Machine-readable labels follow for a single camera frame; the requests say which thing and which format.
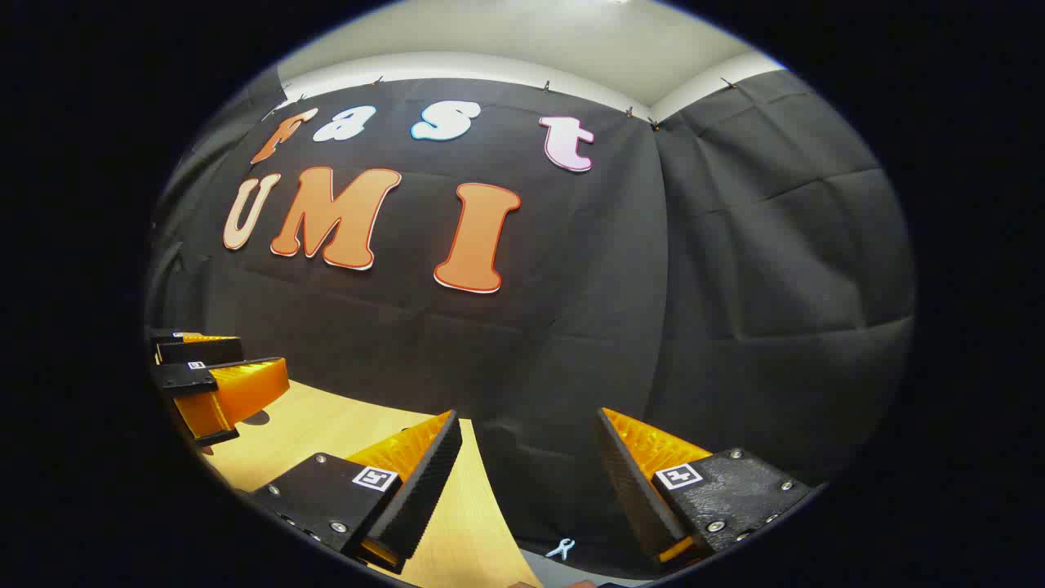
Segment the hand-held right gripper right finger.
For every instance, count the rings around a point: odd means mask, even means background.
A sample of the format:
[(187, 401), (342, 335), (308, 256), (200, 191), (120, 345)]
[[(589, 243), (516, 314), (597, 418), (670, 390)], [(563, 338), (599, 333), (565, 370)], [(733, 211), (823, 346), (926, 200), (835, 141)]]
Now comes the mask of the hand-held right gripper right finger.
[(816, 490), (747, 449), (711, 452), (608, 407), (597, 416), (617, 500), (660, 572), (730, 550)]

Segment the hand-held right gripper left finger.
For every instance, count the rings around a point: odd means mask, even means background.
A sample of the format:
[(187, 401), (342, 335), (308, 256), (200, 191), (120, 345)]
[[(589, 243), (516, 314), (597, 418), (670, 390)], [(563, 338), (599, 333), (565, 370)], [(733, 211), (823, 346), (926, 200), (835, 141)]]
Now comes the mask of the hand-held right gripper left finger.
[(444, 411), (351, 457), (317, 452), (246, 496), (329, 550), (400, 573), (428, 528), (461, 444), (458, 413)]

